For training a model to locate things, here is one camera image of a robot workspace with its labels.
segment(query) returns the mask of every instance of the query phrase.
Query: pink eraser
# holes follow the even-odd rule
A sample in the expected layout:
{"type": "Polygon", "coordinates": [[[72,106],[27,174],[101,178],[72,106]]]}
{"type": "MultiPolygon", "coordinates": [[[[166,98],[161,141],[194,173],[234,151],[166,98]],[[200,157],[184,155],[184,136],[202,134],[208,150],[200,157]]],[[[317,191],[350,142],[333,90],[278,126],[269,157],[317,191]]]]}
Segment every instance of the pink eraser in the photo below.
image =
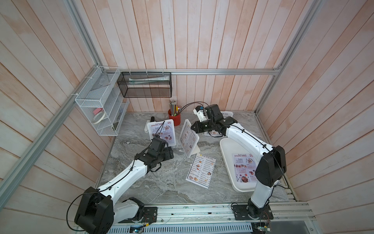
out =
{"type": "Polygon", "coordinates": [[[102,108],[101,107],[98,107],[96,108],[93,112],[94,115],[96,115],[97,113],[99,113],[100,111],[102,111],[102,108]]]}

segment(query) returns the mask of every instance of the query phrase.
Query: red pencil cup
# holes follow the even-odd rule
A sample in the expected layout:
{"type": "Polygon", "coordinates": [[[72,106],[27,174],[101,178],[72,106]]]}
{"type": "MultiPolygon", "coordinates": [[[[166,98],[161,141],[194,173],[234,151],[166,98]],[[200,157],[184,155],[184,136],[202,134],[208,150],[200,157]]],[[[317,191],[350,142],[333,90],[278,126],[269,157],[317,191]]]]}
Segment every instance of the red pencil cup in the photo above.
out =
{"type": "Polygon", "coordinates": [[[170,110],[168,111],[169,119],[172,119],[174,121],[174,126],[179,126],[181,124],[181,115],[172,116],[170,115],[170,110]]]}

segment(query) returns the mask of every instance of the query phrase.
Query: black mesh basket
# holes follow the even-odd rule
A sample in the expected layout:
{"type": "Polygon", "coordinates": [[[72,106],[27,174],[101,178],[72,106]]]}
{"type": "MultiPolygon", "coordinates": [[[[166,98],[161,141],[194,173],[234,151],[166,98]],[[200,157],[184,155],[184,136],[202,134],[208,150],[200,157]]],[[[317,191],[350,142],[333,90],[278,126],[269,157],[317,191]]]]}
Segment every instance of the black mesh basket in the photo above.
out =
{"type": "Polygon", "coordinates": [[[117,84],[123,97],[171,97],[170,72],[122,72],[117,84]]]}

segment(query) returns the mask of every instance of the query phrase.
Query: white tray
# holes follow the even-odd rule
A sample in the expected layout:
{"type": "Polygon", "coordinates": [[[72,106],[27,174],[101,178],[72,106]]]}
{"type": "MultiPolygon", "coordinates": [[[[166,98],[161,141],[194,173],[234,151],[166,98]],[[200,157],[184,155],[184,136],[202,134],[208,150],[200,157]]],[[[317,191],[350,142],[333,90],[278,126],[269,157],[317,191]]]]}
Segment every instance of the white tray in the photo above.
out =
{"type": "Polygon", "coordinates": [[[244,149],[241,145],[236,143],[234,140],[230,138],[224,138],[220,141],[220,148],[222,152],[223,160],[225,161],[226,170],[229,174],[231,184],[233,189],[237,192],[253,192],[256,187],[256,182],[250,183],[239,183],[236,181],[235,175],[235,166],[232,154],[248,154],[251,153],[255,155],[253,152],[248,152],[244,149]]]}

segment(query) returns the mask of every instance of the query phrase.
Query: wire basket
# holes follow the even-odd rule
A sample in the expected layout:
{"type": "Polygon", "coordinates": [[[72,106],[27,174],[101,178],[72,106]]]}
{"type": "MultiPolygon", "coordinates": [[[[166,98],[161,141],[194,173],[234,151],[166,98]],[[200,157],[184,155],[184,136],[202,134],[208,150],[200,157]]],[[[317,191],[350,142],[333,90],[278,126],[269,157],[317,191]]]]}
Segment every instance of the wire basket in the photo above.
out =
{"type": "Polygon", "coordinates": [[[115,67],[97,67],[93,75],[76,97],[76,102],[96,132],[101,136],[117,136],[129,100],[123,102],[122,93],[116,84],[120,75],[115,67]],[[97,108],[102,108],[103,118],[94,121],[97,108]]]}
{"type": "Polygon", "coordinates": [[[114,72],[108,71],[113,67],[97,67],[90,80],[79,92],[75,101],[80,107],[104,107],[120,72],[118,67],[114,72]]]}
{"type": "Polygon", "coordinates": [[[117,81],[123,97],[171,97],[170,72],[122,72],[117,81]]]}

